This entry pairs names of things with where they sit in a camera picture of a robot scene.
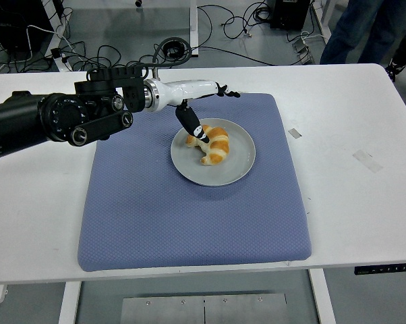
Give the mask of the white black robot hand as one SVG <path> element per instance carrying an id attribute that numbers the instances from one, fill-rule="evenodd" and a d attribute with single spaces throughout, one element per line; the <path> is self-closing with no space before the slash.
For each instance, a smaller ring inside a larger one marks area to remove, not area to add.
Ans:
<path id="1" fill-rule="evenodd" d="M 220 86 L 210 80 L 188 80 L 178 82 L 162 83 L 159 80 L 147 80 L 146 87 L 150 90 L 151 103 L 147 103 L 145 109 L 148 111 L 160 111 L 167 105 L 176 106 L 175 115 L 183 128 L 189 135 L 209 143 L 200 120 L 191 107 L 188 106 L 190 99 L 200 99 L 212 95 L 219 97 L 236 97 L 240 94 L 229 91 L 228 86 Z"/>

